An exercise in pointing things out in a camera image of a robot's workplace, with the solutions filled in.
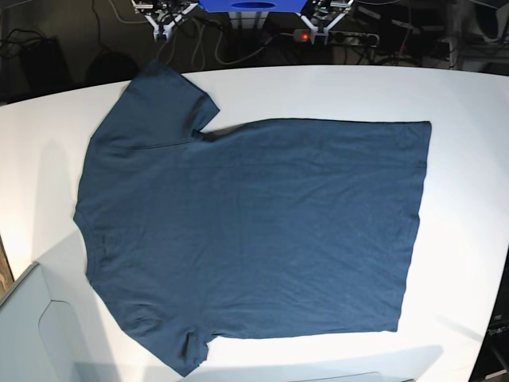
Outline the dark blue T-shirt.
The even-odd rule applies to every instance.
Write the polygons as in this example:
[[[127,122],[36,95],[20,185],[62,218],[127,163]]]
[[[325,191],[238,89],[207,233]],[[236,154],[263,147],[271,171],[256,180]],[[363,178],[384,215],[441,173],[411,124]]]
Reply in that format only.
[[[216,337],[396,331],[431,124],[218,113],[154,61],[91,137],[74,221],[120,328],[182,376]]]

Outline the blue box on stand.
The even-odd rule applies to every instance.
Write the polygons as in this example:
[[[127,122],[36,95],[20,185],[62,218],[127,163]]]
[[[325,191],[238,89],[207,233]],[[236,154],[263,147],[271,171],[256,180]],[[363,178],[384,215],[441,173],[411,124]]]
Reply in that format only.
[[[209,13],[222,12],[283,12],[300,13],[306,0],[200,0]]]

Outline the black power strip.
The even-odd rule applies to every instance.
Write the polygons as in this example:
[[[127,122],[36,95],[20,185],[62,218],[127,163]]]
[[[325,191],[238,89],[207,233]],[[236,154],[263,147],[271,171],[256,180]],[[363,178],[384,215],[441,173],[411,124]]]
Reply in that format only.
[[[300,43],[319,45],[342,45],[347,47],[376,48],[379,45],[379,36],[374,33],[360,33],[353,31],[329,31],[324,33],[312,33],[308,29],[295,29],[290,36]]]

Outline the grey plastic bin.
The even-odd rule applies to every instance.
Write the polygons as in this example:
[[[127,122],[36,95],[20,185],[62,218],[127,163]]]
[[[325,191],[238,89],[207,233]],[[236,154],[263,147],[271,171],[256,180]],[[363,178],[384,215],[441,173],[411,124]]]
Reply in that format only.
[[[72,305],[51,297],[32,263],[1,298],[1,380],[119,381],[94,355]]]

